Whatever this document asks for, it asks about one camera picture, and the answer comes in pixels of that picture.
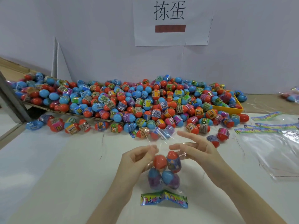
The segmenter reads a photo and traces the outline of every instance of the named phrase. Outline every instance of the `yellow tray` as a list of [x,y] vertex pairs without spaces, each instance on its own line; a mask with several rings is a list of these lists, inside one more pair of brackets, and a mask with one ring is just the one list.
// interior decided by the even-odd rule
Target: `yellow tray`
[[230,115],[231,114],[241,114],[244,111],[243,106],[240,104],[240,102],[238,101],[238,99],[236,98],[235,95],[234,95],[234,98],[236,99],[236,103],[241,106],[241,109],[240,108],[232,108],[232,107],[222,107],[222,106],[216,106],[216,105],[213,105],[213,109],[216,109],[217,111],[227,112]]

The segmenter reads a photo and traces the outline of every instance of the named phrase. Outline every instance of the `red rectangle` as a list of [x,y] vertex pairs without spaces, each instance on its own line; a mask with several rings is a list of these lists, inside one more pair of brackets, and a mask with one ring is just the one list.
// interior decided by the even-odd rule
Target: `red rectangle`
[[186,25],[156,25],[156,33],[185,32]]

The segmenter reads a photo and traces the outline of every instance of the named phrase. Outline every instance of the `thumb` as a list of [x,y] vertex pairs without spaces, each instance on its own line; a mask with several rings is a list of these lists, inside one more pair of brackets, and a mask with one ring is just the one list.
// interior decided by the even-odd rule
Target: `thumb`
[[195,158],[196,161],[202,162],[206,159],[207,154],[194,147],[188,146],[186,143],[180,144],[180,150]]
[[143,170],[151,161],[153,161],[155,154],[158,152],[158,150],[154,147],[151,147],[145,156],[138,162],[138,166],[140,166],[141,170]]

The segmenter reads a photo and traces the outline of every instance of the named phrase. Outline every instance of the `person's left hand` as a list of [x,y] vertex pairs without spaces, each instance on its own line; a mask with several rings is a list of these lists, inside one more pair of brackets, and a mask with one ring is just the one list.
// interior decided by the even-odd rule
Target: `person's left hand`
[[134,148],[121,157],[115,178],[111,184],[110,191],[117,192],[124,203],[128,203],[132,190],[141,173],[148,169],[155,154],[159,152],[156,145],[140,146]]

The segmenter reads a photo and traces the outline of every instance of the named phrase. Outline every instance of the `white wall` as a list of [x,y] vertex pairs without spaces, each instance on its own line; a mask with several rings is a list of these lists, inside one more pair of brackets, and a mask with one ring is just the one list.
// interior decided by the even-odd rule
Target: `white wall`
[[0,0],[0,56],[50,72],[53,36],[75,79],[170,74],[245,93],[299,83],[299,0],[217,0],[206,47],[135,47],[132,0]]

